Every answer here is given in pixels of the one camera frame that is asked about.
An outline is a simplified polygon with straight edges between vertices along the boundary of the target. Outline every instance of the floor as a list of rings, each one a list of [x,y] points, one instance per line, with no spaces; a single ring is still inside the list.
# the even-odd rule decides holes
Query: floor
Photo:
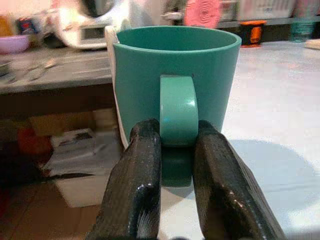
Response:
[[[31,184],[10,193],[0,218],[0,240],[83,240],[99,205],[70,208],[53,183]]]

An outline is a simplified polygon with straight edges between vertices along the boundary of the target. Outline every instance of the kitchen counter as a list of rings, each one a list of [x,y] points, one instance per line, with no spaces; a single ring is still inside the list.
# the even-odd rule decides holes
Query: kitchen counter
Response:
[[[30,80],[28,68],[45,64],[54,58],[56,65],[36,80]],[[40,48],[20,54],[0,55],[0,61],[11,61],[10,68],[16,74],[12,82],[0,78],[0,94],[22,93],[37,90],[53,90],[109,84],[111,69],[107,50],[80,51],[72,48]]]
[[[289,239],[320,239],[320,51],[242,48],[222,132]],[[193,188],[162,189],[159,239],[203,239]]]

